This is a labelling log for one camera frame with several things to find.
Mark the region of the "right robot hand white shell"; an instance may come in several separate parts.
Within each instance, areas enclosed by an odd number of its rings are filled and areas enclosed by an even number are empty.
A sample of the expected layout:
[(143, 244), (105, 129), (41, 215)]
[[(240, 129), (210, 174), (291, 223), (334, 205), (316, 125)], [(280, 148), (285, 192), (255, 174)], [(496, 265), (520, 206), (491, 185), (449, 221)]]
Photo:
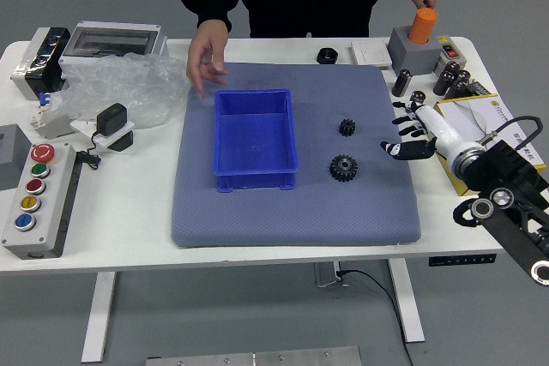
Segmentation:
[(404, 108), (406, 115), (398, 117), (393, 124), (411, 121), (413, 124), (399, 132), (399, 135), (412, 137), (425, 135), (427, 139), (389, 143), (382, 141), (381, 148), (393, 159), (429, 159), (434, 153), (442, 155), (453, 165), (467, 153), (482, 151), (479, 143), (465, 140), (436, 110), (429, 105), (414, 101), (393, 103), (396, 108)]

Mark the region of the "person's right hand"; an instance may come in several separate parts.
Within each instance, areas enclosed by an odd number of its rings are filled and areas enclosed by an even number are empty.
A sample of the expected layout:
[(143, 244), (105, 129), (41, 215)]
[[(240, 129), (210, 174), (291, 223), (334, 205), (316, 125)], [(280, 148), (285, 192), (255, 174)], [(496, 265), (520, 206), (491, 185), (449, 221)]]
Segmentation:
[(226, 24), (221, 20), (207, 20), (201, 23), (190, 42), (186, 74), (198, 96), (203, 99), (206, 91), (204, 82), (225, 84), (224, 52), (228, 41)]

